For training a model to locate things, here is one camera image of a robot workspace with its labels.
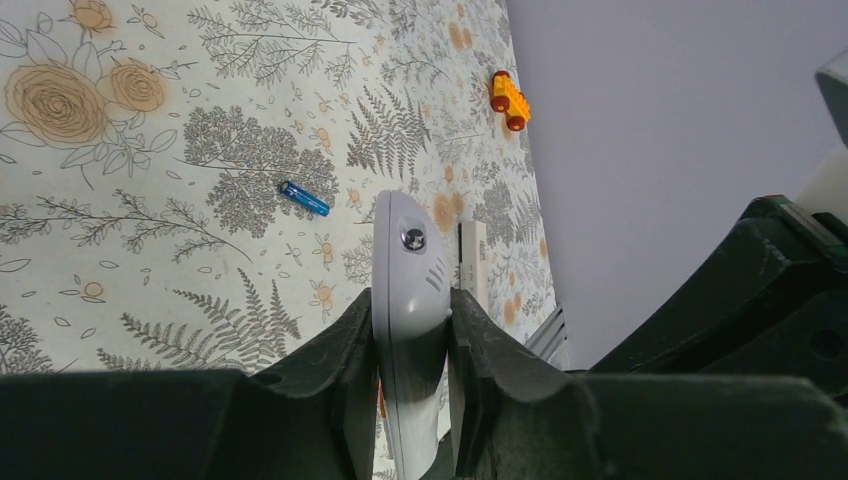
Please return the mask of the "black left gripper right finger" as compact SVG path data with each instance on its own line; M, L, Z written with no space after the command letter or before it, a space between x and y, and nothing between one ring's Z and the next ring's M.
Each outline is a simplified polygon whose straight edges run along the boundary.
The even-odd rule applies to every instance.
M450 294L461 479L843 479L847 413L792 377L567 374Z

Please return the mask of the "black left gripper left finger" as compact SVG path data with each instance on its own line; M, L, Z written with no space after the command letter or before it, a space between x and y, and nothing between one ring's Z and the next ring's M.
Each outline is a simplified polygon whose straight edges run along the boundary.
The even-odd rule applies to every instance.
M371 293L277 363L1 382L5 479L368 479Z

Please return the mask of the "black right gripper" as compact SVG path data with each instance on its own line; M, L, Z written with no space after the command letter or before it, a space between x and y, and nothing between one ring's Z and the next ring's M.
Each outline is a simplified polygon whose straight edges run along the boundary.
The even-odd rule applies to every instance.
M779 375L847 395L847 223L754 199L679 289L593 373Z

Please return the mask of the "white air conditioner remote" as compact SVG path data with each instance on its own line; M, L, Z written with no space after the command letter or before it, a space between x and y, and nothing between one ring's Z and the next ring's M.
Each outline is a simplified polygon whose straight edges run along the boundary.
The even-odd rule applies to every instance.
M399 479L420 479L438 449L451 316L449 264L437 226L408 194L376 199L371 312L389 449Z

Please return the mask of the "blue battery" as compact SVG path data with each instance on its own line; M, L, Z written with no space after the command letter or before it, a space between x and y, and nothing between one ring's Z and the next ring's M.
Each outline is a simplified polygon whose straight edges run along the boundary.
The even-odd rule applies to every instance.
M279 183L278 192L305 207L314 214L327 217L330 213L331 208L326 202L317 198L294 182L283 181Z

